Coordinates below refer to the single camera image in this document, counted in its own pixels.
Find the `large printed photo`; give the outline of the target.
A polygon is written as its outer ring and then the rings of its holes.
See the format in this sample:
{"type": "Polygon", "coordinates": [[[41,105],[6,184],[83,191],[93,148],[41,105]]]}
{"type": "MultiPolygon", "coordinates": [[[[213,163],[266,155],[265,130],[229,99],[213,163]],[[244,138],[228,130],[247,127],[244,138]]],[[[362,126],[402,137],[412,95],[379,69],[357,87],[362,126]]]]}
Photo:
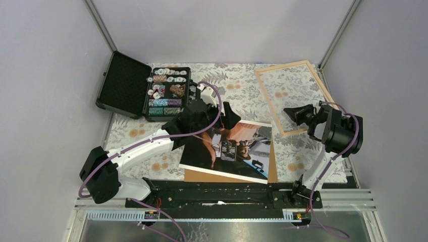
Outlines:
{"type": "Polygon", "coordinates": [[[179,167],[267,184],[272,124],[241,120],[231,130],[210,128],[184,148],[179,167]]]}

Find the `light wooden picture frame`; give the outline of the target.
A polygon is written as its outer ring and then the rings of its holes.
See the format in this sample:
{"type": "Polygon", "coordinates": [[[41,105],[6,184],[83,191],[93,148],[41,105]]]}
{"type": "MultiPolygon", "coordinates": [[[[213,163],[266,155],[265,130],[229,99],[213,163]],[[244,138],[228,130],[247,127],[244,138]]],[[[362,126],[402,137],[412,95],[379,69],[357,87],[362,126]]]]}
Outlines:
{"type": "Polygon", "coordinates": [[[255,70],[256,78],[281,136],[305,132],[305,124],[296,125],[284,108],[334,102],[316,68],[308,61],[275,65],[255,70]]]}

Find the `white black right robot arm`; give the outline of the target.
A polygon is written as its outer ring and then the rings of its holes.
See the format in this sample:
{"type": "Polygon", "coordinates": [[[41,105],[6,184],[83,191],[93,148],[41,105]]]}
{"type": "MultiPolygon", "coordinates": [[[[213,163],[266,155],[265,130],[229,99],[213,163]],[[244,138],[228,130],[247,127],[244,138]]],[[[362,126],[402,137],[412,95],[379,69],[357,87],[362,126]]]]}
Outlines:
{"type": "Polygon", "coordinates": [[[319,191],[333,168],[361,149],[363,118],[347,112],[339,104],[327,101],[284,108],[284,112],[296,125],[306,124],[309,138],[322,144],[312,167],[293,183],[287,196],[294,207],[311,207],[319,198],[319,191]]]}

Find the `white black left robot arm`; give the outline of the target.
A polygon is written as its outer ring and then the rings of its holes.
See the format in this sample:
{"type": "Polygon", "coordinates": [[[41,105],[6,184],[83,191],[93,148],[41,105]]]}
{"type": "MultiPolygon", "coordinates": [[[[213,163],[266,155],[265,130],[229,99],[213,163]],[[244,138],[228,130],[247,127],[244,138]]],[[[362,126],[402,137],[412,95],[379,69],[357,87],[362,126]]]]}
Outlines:
{"type": "Polygon", "coordinates": [[[78,196],[91,198],[96,204],[113,198],[131,198],[151,207],[156,202],[156,193],[146,180],[126,177],[125,172],[154,156],[184,146],[190,138],[210,128],[230,130],[240,120],[226,101],[221,105],[192,101],[171,121],[137,142],[109,151],[101,146],[93,148],[79,173],[83,184],[78,196]]]}

